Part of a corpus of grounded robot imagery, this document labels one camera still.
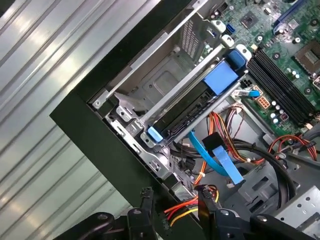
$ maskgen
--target yellow wire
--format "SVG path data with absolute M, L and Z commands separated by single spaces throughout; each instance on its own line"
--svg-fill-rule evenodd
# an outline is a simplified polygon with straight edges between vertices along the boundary
M 216 190 L 216 191 L 215 191 L 215 202 L 217 203 L 218 200 L 219 200 L 219 191 Z
M 184 216 L 186 216 L 186 215 L 188 215 L 188 214 L 190 214 L 190 213 L 196 212 L 196 211 L 198 211 L 198 208 L 191 209 L 191 210 L 189 210 L 189 211 L 186 211 L 185 213 L 180 214 L 179 216 L 176 216 L 176 217 L 172 220 L 172 222 L 170 223 L 170 227 L 172 227 L 172 226 L 174 225 L 174 223 L 175 223 L 178 219 L 183 218 Z
M 229 133 L 228 133 L 228 130 L 227 130 L 227 128 L 226 128 L 226 125 L 224 124 L 224 120 L 222 119 L 222 117 L 219 115 L 219 114 L 217 114 L 217 113 L 214 113 L 219 119 L 220 119 L 220 121 L 221 121 L 221 126 L 222 126 L 222 128 L 224 129 L 224 131 L 226 132 L 226 137 L 227 137 L 227 140 L 228 140 L 228 142 L 230 143 L 230 146 L 231 146 L 231 148 L 232 148 L 232 150 L 234 151 L 234 153 L 236 154 L 236 156 L 237 156 L 237 158 L 239 158 L 241 161 L 243 161 L 243 162 L 246 162 L 247 160 L 246 159 L 244 159 L 243 157 L 241 157 L 240 156 L 240 154 L 238 153 L 238 151 L 236 150 L 236 148 L 235 148 L 235 146 L 234 146 L 234 143 L 233 143 L 233 141 L 231 140 L 231 137 L 230 137 L 230 135 L 229 135 Z

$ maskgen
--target white metal panel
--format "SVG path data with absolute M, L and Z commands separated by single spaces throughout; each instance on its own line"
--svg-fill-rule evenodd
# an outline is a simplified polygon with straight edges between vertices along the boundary
M 160 0 L 16 0 L 0 19 L 0 239 L 52 239 L 128 202 L 49 118 Z

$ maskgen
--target black ram slot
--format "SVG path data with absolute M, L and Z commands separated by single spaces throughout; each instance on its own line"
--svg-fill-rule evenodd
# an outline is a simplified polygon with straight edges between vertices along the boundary
M 301 109 L 307 113 L 307 115 L 316 113 L 315 107 L 306 99 L 305 96 L 293 85 L 293 83 L 287 78 L 287 76 L 275 65 L 275 63 L 264 53 L 262 50 L 255 55 L 255 58 L 262 65 L 265 71 L 272 76 L 272 79 L 282 88 L 284 92 L 291 95 L 291 100 L 297 105 L 300 105 Z
M 300 114 L 300 112 L 294 107 L 287 96 L 283 94 L 283 92 L 264 72 L 264 70 L 261 69 L 261 67 L 255 62 L 254 59 L 249 62 L 248 69 L 259 86 L 261 86 L 261 88 L 265 90 L 268 95 L 270 95 L 280 104 L 282 109 L 288 114 L 292 121 L 294 121 L 297 125 L 300 125 L 304 122 L 304 116 Z

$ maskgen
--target blue port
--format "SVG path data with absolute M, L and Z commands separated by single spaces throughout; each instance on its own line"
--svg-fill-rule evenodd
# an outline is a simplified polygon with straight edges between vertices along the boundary
M 231 34 L 234 34 L 236 32 L 236 30 L 234 29 L 233 26 L 231 26 L 231 24 L 227 24 L 226 25 L 226 29 L 228 29 L 228 31 L 231 33 Z

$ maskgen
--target green circuit board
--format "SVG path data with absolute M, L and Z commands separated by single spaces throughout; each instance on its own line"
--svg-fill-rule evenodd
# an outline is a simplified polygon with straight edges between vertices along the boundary
M 308 73 L 294 59 L 295 54 L 312 40 L 320 40 L 320 1 L 306 0 L 282 23 L 281 28 L 285 30 L 283 34 L 274 34 L 274 23 L 294 3 L 286 3 L 283 0 L 262 0 L 260 3 L 254 0 L 227 0 L 226 3 L 227 8 L 221 13 L 219 19 L 235 29 L 232 35 L 235 43 L 246 45 L 252 52 L 262 45 L 265 53 L 277 67 L 292 80 L 311 104 L 320 110 L 320 90 L 313 85 L 310 79 L 311 73 Z M 299 43 L 295 42 L 296 38 L 300 39 Z M 293 71 L 299 74 L 299 78 L 293 75 Z M 249 80 L 253 85 L 256 84 L 254 79 Z M 268 101 L 272 101 L 266 93 L 263 96 Z M 248 102 L 270 125 L 276 135 L 296 134 L 303 131 L 290 119 L 273 124 L 270 114 L 275 112 L 274 108 L 264 109 L 254 99 Z

